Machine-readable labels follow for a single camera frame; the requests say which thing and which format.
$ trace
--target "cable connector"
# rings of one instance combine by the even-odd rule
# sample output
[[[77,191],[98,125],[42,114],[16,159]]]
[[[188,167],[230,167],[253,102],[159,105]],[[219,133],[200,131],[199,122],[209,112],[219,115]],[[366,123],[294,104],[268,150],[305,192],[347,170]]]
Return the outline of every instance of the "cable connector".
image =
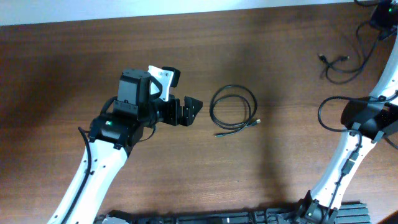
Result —
[[[349,56],[341,56],[341,57],[339,58],[339,60],[342,61],[342,62],[345,62],[345,61],[347,61],[348,59],[349,59]]]
[[[261,123],[261,120],[257,119],[255,122],[249,124],[248,127],[255,126],[255,125],[259,124],[259,123]]]
[[[318,58],[321,60],[321,62],[328,63],[328,59],[323,54],[318,54]]]
[[[341,170],[342,175],[348,175],[349,172],[351,172],[351,169],[353,169],[355,161],[357,160],[358,156],[359,156],[358,152],[354,151],[353,153],[351,153],[351,155],[349,156],[348,160],[345,162]]]

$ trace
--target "white bracket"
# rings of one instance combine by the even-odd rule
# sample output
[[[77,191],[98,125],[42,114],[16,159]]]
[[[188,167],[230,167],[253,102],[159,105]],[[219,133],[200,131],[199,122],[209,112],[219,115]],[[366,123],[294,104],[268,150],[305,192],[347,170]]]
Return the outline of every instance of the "white bracket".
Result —
[[[172,80],[174,77],[174,72],[163,70],[160,68],[157,68],[153,65],[149,65],[148,72],[150,75],[155,77],[157,81],[160,82],[163,86],[162,94],[160,94],[160,99],[162,99],[164,102],[167,102],[169,100],[169,93],[170,93],[170,85],[172,84]],[[156,94],[159,92],[159,89],[156,87],[154,83],[150,84],[150,94]]]

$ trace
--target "wood grain surface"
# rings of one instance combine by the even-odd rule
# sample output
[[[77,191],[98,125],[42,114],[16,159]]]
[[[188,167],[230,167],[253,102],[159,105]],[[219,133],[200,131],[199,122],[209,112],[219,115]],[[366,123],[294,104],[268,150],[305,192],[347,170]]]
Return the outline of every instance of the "wood grain surface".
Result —
[[[88,128],[117,94],[123,69],[148,65],[180,69],[172,93],[202,100],[203,109],[192,126],[160,124],[134,148],[100,213],[296,202],[319,180],[340,138],[319,125],[318,105],[332,95],[367,96],[394,39],[381,42],[365,72],[347,85],[320,77],[317,53],[350,55],[342,66],[356,66],[354,30],[370,14],[354,4],[329,4],[0,27],[0,223],[48,221],[83,155],[77,127]],[[361,33],[366,45],[377,35],[369,28]],[[209,102],[230,83],[254,92],[261,124],[215,138],[222,130],[209,117]],[[325,106],[325,122],[341,127],[345,104]],[[239,121],[245,112],[231,100],[216,114]],[[381,141],[343,201],[367,203],[377,223],[398,208],[396,170],[398,151]]]

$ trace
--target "white wall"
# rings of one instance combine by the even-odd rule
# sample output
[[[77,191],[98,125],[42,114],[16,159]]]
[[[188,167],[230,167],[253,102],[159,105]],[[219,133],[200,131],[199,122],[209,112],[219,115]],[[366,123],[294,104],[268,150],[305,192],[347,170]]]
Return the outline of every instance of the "white wall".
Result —
[[[348,1],[352,0],[0,0],[0,26]]]

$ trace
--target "black cable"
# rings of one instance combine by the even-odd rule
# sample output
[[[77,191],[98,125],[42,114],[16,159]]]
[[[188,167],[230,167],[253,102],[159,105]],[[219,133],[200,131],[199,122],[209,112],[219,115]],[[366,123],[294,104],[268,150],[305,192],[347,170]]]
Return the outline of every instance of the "black cable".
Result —
[[[228,88],[240,88],[243,90],[246,90],[252,97],[253,102],[254,102],[254,109],[253,112],[251,111],[251,107],[250,107],[250,103],[248,102],[248,100],[241,96],[241,95],[236,95],[236,94],[229,94],[229,95],[225,95],[222,96],[221,98],[218,98],[216,100],[216,97],[219,93],[221,93],[223,90],[226,90]],[[217,103],[227,99],[227,98],[240,98],[242,99],[248,106],[249,109],[249,117],[239,123],[224,123],[222,121],[220,121],[214,114],[214,108],[217,105]],[[216,137],[222,137],[222,136],[226,136],[226,135],[231,135],[231,134],[236,134],[240,131],[242,131],[243,129],[247,128],[247,127],[251,127],[251,126],[255,126],[257,124],[259,124],[261,121],[258,119],[254,122],[251,122],[251,120],[253,119],[254,115],[256,114],[257,111],[257,99],[254,96],[254,94],[252,93],[252,91],[250,91],[248,88],[241,86],[241,85],[226,85],[224,87],[221,87],[219,90],[217,90],[217,92],[213,95],[211,101],[210,101],[210,117],[211,120],[220,128],[225,129],[225,130],[230,130],[230,132],[226,132],[226,133],[218,133],[215,136]]]
[[[154,127],[152,129],[153,129],[152,134],[150,134],[150,136],[148,138],[145,138],[144,140],[140,140],[138,142],[143,142],[143,141],[149,140],[156,132],[156,125],[154,125]]]
[[[388,137],[384,137],[384,139],[387,141],[388,144],[390,144],[390,146],[398,150],[398,146],[393,143]]]
[[[362,1],[359,0],[354,0],[354,2],[362,7],[373,7],[373,6],[378,6],[380,3],[384,2],[384,1],[376,1],[376,2],[371,2],[371,3],[364,3]]]
[[[79,196],[80,196],[81,192],[85,188],[87,179],[90,176],[90,170],[91,170],[91,150],[90,150],[90,145],[88,144],[88,140],[87,140],[87,137],[86,137],[86,134],[85,134],[86,131],[83,130],[81,127],[79,127],[78,130],[79,130],[81,136],[83,137],[83,140],[84,140],[85,145],[86,145],[87,161],[88,161],[87,169],[85,171],[85,177],[83,178],[83,181],[80,184],[79,190],[77,191],[76,196],[73,199],[73,202],[70,205],[69,210],[68,210],[67,214],[65,215],[65,217],[63,218],[61,224],[64,224],[68,220],[70,214],[72,213],[73,209],[75,208],[75,205],[77,203],[77,200],[79,199]]]
[[[322,217],[321,222],[320,222],[319,224],[323,224],[323,222],[325,221],[325,218],[328,216],[328,214],[329,214],[329,212],[330,212],[330,209],[331,209],[331,206],[333,205],[333,202],[335,201],[335,197],[336,197],[336,194],[337,194],[337,190],[338,190],[338,188],[340,187],[340,185],[341,185],[341,180],[343,179],[344,176],[345,176],[345,175],[342,174],[342,175],[340,176],[340,178],[338,179],[338,181],[336,182],[335,192],[333,193],[333,196],[332,196],[332,198],[331,198],[331,201],[330,201],[328,210],[326,211],[325,215]]]
[[[112,105],[113,101],[115,101],[115,100],[117,100],[117,99],[118,99],[117,96],[114,96],[114,97],[108,99],[108,100],[105,102],[104,106],[102,107],[101,113],[100,113],[100,114],[105,114],[106,111],[109,109],[109,107]]]
[[[323,54],[318,54],[319,59],[326,65],[326,68],[324,69],[323,72],[325,73],[326,79],[329,80],[329,82],[331,82],[331,83],[333,83],[333,84],[337,84],[337,85],[342,85],[342,84],[349,83],[350,81],[352,81],[352,80],[354,80],[356,77],[358,77],[358,75],[361,74],[362,71],[364,70],[364,68],[365,68],[366,64],[368,63],[368,61],[369,61],[371,55],[372,55],[373,52],[374,52],[374,49],[375,49],[376,46],[377,46],[377,43],[379,42],[379,38],[380,38],[380,35],[381,35],[381,32],[380,32],[380,34],[377,36],[376,40],[373,42],[372,47],[371,47],[369,53],[366,54],[366,53],[365,53],[365,50],[364,50],[364,46],[363,46],[362,39],[361,39],[361,37],[359,36],[359,31],[361,30],[362,27],[364,27],[364,26],[367,25],[367,24],[369,24],[369,21],[362,22],[362,23],[356,28],[356,31],[355,31],[355,36],[356,36],[356,39],[357,39],[357,41],[358,41],[358,43],[359,43],[359,46],[361,47],[361,53],[362,53],[362,57],[363,57],[363,62],[362,62],[362,64],[361,64],[358,68],[353,68],[353,69],[347,69],[347,70],[345,70],[345,69],[340,69],[340,68],[336,68],[336,67],[335,67],[335,64],[336,64],[336,63],[338,63],[338,62],[344,62],[344,61],[348,60],[348,59],[349,59],[349,56],[338,57],[338,58],[335,59],[334,61],[329,62],[328,59],[327,59]],[[335,81],[335,80],[333,80],[333,79],[331,79],[331,78],[329,77],[329,69],[330,69],[330,68],[331,68],[332,70],[336,71],[336,72],[339,72],[339,73],[354,73],[354,75],[353,75],[351,78],[347,79],[347,80]]]

